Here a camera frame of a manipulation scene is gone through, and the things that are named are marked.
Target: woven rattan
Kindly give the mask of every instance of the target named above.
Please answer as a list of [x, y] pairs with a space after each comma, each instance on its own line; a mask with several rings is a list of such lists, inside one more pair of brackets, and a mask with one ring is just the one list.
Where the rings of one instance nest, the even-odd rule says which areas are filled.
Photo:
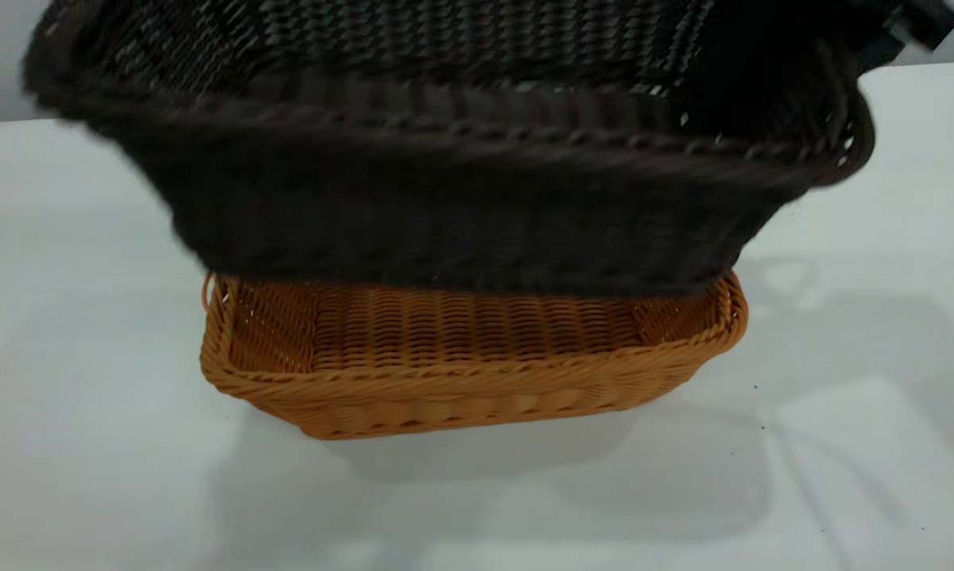
[[632, 301], [219, 278], [207, 311], [205, 378], [322, 439], [633, 408], [748, 324], [732, 274]]
[[822, 5], [55, 0], [25, 79], [221, 274], [698, 293], [872, 151]]

